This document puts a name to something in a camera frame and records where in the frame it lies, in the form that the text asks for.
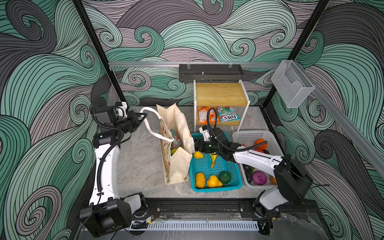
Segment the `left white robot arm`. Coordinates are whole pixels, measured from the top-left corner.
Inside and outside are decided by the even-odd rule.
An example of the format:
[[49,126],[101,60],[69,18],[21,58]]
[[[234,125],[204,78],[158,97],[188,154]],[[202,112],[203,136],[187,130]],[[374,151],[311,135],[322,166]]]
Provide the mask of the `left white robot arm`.
[[119,106],[101,110],[90,107],[90,114],[101,130],[93,138],[96,156],[93,192],[88,206],[80,211],[80,221],[93,237],[99,238],[129,228],[133,215],[146,208],[142,193],[120,196],[117,166],[125,134],[135,132],[147,115],[126,112]]

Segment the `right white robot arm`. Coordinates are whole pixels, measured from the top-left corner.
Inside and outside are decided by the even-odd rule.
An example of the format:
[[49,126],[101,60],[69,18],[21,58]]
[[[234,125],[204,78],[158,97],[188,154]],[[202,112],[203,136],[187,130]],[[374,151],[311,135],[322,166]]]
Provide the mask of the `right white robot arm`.
[[314,183],[300,162],[290,155],[272,156],[257,152],[256,146],[246,148],[229,141],[207,142],[202,139],[195,140],[195,150],[216,153],[226,161],[248,165],[276,179],[277,185],[263,191],[254,201],[255,214],[261,218],[278,218],[280,205],[301,204]]

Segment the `floral canvas tote bag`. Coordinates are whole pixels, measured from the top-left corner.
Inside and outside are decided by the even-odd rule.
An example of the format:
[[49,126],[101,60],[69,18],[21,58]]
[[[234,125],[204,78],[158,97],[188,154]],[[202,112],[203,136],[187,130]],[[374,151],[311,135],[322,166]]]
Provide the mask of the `floral canvas tote bag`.
[[188,181],[195,144],[186,116],[176,104],[168,108],[159,105],[156,109],[143,107],[140,112],[152,112],[159,119],[158,133],[152,131],[148,120],[144,122],[149,133],[161,140],[165,185]]

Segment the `blue-red candy bag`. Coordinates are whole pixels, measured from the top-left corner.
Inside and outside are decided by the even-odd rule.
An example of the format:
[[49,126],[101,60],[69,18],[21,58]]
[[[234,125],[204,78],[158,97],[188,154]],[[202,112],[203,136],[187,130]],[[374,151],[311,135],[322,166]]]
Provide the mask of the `blue-red candy bag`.
[[171,129],[171,134],[172,134],[172,137],[174,139],[173,142],[171,143],[171,149],[177,149],[181,146],[182,141],[178,137],[178,135],[176,134],[174,129]]

